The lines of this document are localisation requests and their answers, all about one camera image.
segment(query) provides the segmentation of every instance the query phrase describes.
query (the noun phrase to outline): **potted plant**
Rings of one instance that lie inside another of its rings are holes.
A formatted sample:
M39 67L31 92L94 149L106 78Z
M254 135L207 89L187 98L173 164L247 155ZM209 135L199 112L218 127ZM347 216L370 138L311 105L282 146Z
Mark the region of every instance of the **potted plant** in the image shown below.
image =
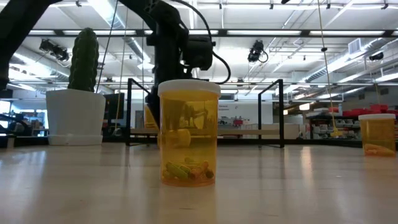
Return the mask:
M50 145L102 143L105 97L94 93L98 57L97 36L86 28L75 39L68 89L46 94Z

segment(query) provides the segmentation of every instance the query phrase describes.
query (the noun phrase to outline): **yellow pill bottle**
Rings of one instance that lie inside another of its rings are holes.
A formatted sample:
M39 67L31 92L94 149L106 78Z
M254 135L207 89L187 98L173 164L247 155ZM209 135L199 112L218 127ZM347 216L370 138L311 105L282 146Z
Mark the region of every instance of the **yellow pill bottle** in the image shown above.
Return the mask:
M395 114L367 114L361 121L365 156L396 156Z
M171 80L159 85L160 176L177 187L215 183L219 85Z

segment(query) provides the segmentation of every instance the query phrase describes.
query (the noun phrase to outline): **white pot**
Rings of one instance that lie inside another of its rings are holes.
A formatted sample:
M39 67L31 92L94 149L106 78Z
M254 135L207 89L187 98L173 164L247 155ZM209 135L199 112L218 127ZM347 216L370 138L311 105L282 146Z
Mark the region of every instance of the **white pot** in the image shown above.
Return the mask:
M102 143L105 97L81 90L46 94L49 143L54 146L89 146Z

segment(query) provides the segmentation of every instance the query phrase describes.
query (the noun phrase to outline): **white lid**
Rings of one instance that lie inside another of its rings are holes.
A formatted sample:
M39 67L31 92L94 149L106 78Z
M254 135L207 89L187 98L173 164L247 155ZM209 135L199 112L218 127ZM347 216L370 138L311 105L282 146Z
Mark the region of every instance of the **white lid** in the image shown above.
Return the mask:
M166 91L176 90L201 90L209 91L221 96L221 88L219 85L203 80L184 79L184 80L170 80L159 84L157 95L160 96Z
M358 119L395 119L395 114L367 114L367 115L359 115Z

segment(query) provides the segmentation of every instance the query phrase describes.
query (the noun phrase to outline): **black robotic arm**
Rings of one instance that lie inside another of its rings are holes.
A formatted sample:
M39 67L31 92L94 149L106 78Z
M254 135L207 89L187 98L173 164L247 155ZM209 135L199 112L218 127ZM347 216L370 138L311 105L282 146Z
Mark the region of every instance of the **black robotic arm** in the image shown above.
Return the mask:
M45 10L61 0L10 0L0 13L0 90L6 89L9 82L9 61L18 47ZM173 0L189 6L181 0ZM130 10L140 16L153 33L147 37L147 44L155 48L154 86L146 101L159 125L160 109L157 87L167 80L192 78L194 68L208 70L213 61L211 36L190 36L185 24L181 21L178 10L158 0L119 0Z

